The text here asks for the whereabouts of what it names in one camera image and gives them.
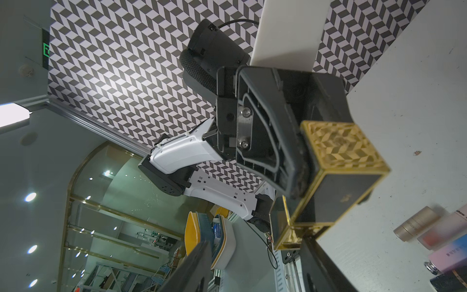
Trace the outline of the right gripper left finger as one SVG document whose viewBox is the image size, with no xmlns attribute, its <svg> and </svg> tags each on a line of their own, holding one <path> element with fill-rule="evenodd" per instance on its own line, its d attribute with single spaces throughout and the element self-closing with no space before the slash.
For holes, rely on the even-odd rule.
<svg viewBox="0 0 467 292">
<path fill-rule="evenodd" d="M 211 271 L 211 246 L 200 242 L 159 292 L 207 292 Z"/>
</svg>

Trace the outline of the beige small lipstick tube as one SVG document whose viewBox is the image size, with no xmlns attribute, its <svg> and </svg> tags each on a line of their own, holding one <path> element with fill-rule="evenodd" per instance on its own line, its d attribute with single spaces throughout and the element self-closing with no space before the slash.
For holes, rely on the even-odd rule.
<svg viewBox="0 0 467 292">
<path fill-rule="evenodd" d="M 426 206 L 395 228 L 394 234 L 403 242 L 408 242 L 439 221 L 440 218 L 439 214 Z"/>
</svg>

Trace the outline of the gold black lipstick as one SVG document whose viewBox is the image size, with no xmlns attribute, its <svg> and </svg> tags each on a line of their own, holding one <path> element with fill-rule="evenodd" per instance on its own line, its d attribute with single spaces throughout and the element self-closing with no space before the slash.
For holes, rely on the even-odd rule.
<svg viewBox="0 0 467 292">
<path fill-rule="evenodd" d="M 303 121 L 310 178 L 300 197 L 278 196 L 269 213 L 274 250 L 299 249 L 367 198 L 390 167 L 355 123 Z"/>
</svg>

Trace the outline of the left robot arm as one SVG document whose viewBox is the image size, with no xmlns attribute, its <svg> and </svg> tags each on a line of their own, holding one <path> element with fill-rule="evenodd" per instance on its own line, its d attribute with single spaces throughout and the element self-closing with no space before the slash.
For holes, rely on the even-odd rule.
<svg viewBox="0 0 467 292">
<path fill-rule="evenodd" d="M 269 231 L 274 197 L 249 195 L 198 168 L 235 161 L 287 199 L 302 198 L 316 173 L 299 130 L 305 120 L 351 122 L 343 79 L 249 66 L 249 55 L 208 19 L 180 55 L 185 83 L 215 108 L 185 134 L 162 135 L 139 169 L 167 195 L 217 204 Z"/>
</svg>

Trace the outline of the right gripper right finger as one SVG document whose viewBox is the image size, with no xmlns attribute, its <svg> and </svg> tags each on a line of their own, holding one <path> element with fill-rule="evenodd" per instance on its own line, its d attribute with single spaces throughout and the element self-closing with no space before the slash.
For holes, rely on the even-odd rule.
<svg viewBox="0 0 467 292">
<path fill-rule="evenodd" d="M 302 239 L 300 261 L 306 292 L 357 292 L 314 238 Z"/>
</svg>

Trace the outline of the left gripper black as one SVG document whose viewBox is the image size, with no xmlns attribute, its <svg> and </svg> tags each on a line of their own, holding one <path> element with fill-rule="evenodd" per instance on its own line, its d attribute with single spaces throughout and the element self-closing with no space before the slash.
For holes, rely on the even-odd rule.
<svg viewBox="0 0 467 292">
<path fill-rule="evenodd" d="M 215 151 L 291 199 L 314 175 L 306 120 L 353 122 L 344 82 L 330 74 L 222 67 L 216 74 Z"/>
</svg>

